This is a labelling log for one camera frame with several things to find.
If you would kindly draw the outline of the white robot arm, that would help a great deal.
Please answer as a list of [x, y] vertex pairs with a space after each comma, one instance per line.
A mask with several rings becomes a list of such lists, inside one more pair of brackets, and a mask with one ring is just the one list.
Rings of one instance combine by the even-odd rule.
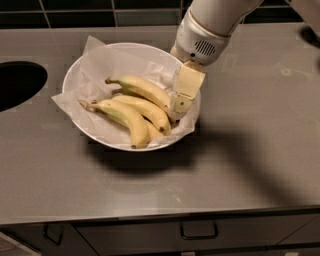
[[205, 80], [204, 67], [227, 47], [240, 22], [263, 0], [193, 0], [182, 19], [170, 54], [182, 62], [176, 73], [169, 117], [189, 111]]

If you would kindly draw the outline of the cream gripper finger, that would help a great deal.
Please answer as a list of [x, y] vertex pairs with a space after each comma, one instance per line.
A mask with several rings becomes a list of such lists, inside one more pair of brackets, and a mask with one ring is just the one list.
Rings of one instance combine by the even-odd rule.
[[173, 45], [173, 47], [170, 50], [170, 54], [182, 63], [184, 63], [184, 57], [182, 54], [178, 52], [176, 45]]
[[197, 97], [205, 80], [204, 67], [193, 61], [188, 61], [175, 72], [173, 94], [170, 96], [169, 117], [174, 120], [182, 119]]

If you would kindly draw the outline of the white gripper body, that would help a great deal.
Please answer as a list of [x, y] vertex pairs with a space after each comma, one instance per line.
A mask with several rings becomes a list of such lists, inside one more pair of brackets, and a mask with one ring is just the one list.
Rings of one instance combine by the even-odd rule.
[[188, 9], [177, 30], [174, 45], [183, 55], [184, 62], [208, 66], [219, 58], [229, 41], [229, 36], [219, 35], [202, 26]]

